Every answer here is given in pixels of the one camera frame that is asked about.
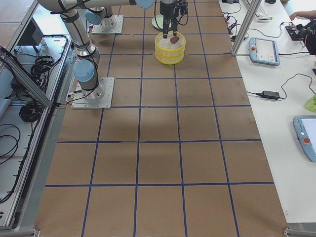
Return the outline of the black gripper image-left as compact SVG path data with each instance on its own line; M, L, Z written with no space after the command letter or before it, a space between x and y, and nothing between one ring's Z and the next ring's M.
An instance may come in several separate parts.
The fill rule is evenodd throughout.
M163 15L162 33L163 38L168 37L168 30L171 17L171 26L174 36L177 36L179 15L188 14L188 2L186 0L161 0L159 3L160 14Z

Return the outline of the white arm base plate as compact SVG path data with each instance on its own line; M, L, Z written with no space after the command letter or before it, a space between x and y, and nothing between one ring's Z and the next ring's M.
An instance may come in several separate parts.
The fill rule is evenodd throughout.
M95 35L120 35L122 33L123 15L112 15L104 18L99 25L94 25L92 34Z
M71 107L73 109L110 109L112 105L115 78L100 78L99 85L92 93L82 90L80 83L77 83Z

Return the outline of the person hand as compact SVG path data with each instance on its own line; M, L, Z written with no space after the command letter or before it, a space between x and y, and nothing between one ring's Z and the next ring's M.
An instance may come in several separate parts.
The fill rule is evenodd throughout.
M304 11L296 11L294 13L292 13L289 18L290 20L294 20L295 18L298 18L298 19L308 19L309 17L308 16L305 16L305 12Z

